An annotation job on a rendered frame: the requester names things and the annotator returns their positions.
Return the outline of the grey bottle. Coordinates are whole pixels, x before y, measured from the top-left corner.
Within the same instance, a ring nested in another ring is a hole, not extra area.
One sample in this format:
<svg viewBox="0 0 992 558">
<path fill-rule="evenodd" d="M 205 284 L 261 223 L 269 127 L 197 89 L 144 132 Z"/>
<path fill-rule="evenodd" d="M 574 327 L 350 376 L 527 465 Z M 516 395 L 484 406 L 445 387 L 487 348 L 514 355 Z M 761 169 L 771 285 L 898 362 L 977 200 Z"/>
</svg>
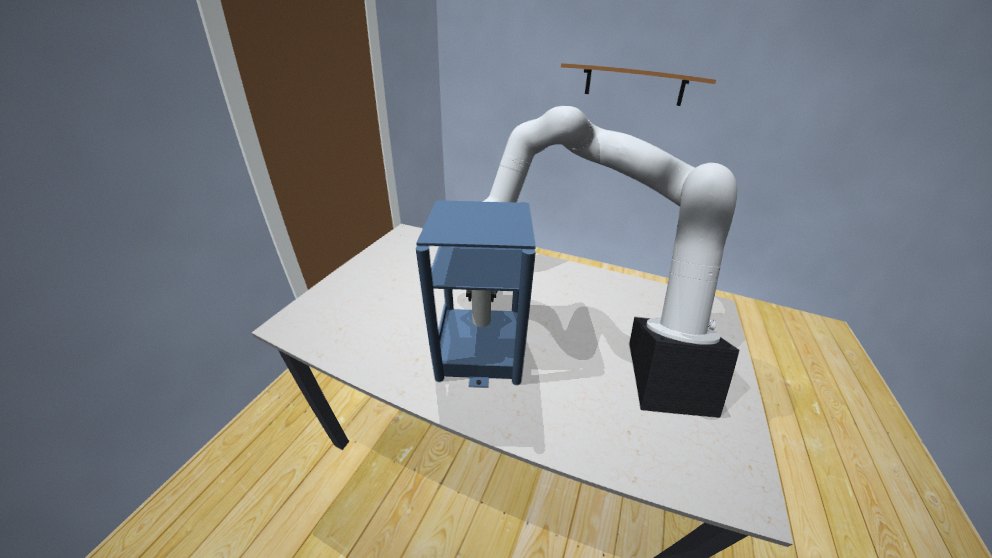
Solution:
<svg viewBox="0 0 992 558">
<path fill-rule="evenodd" d="M 472 322 L 477 327 L 486 327 L 491 322 L 491 291 L 472 291 Z"/>
</svg>

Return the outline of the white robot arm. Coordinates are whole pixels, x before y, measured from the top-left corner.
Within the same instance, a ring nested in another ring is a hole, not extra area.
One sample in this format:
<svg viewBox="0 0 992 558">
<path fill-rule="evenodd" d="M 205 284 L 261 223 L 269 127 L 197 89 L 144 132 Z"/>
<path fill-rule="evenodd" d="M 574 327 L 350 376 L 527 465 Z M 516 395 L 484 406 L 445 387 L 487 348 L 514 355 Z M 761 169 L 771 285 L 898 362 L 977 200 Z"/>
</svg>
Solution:
<svg viewBox="0 0 992 558">
<path fill-rule="evenodd" d="M 575 107 L 559 106 L 513 130 L 491 193 L 482 202 L 517 203 L 534 155 L 557 144 L 680 207 L 662 322 L 651 318 L 647 327 L 682 342 L 718 343 L 710 315 L 737 201 L 733 173 L 718 163 L 692 167 L 636 137 L 593 125 Z"/>
</svg>

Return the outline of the dark blue shelving unit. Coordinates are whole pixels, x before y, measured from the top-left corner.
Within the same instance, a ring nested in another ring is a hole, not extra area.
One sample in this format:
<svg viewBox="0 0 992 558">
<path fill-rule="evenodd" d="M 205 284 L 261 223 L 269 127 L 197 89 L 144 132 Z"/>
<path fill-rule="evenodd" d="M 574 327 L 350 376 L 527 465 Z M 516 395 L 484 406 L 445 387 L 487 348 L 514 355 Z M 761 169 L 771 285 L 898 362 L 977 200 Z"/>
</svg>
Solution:
<svg viewBox="0 0 992 558">
<path fill-rule="evenodd" d="M 520 385 L 536 253 L 529 203 L 436 201 L 416 245 L 435 381 Z M 432 268 L 429 246 L 439 246 Z M 444 289 L 439 331 L 434 289 Z M 472 310 L 454 309 L 453 289 L 513 291 L 512 311 L 491 310 L 477 327 Z"/>
</svg>

